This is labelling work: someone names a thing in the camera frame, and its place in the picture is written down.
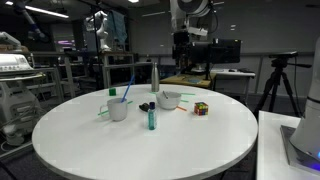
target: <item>gray floor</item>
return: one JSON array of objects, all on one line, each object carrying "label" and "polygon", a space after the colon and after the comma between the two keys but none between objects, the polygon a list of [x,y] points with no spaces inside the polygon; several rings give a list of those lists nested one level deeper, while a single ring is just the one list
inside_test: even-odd
[{"label": "gray floor", "polygon": [[[251,95],[249,97],[248,107],[250,110],[254,110],[256,107],[260,96]],[[300,100],[300,107],[302,111],[304,109],[305,100]],[[266,102],[264,110],[268,109],[269,100]],[[278,97],[276,100],[274,112],[285,114],[285,115],[294,115],[291,103],[288,98]],[[254,174],[254,159],[255,151],[249,153],[249,155],[244,158],[240,163],[235,165],[233,168],[228,170],[226,173],[221,173],[216,176],[210,177],[207,180],[249,180],[250,177]],[[36,157],[33,151],[27,151],[20,153],[15,157],[11,157],[3,161],[3,163],[12,171],[12,173],[19,180],[37,180],[37,179],[46,179],[46,180],[64,180],[65,178],[56,175],[49,169],[47,169]],[[0,169],[0,180],[10,180],[9,176],[4,172],[3,169]]]}]

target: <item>silver bottle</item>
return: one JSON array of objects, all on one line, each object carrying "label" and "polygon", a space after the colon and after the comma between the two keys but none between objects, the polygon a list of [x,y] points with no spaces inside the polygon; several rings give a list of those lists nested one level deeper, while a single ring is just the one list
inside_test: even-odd
[{"label": "silver bottle", "polygon": [[152,74],[151,74],[151,91],[158,92],[159,91],[159,71],[157,68],[157,63],[153,63],[152,66]]}]

